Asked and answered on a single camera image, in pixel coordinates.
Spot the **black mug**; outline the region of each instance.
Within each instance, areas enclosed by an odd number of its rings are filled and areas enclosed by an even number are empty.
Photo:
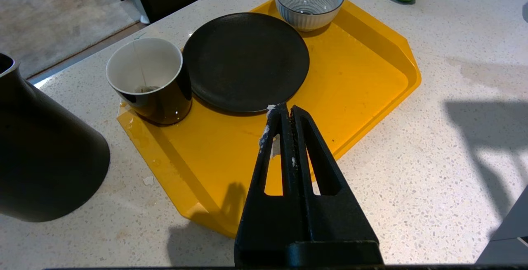
[[[140,38],[119,48],[106,66],[108,83],[143,118],[160,125],[190,111],[191,80],[177,46]]]

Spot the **rug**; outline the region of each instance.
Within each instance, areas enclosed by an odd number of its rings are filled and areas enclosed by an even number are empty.
[[[20,60],[25,78],[139,20],[132,1],[0,0],[0,52]]]

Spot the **countertop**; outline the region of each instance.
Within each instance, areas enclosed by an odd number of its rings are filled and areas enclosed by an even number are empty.
[[[65,217],[0,216],[0,269],[233,264],[233,240],[144,184],[152,173],[104,68],[135,37],[183,47],[205,22],[266,1],[197,1],[38,84],[106,137],[111,166]],[[350,1],[408,39],[422,84],[338,164],[387,264],[475,262],[528,184],[528,0]]]

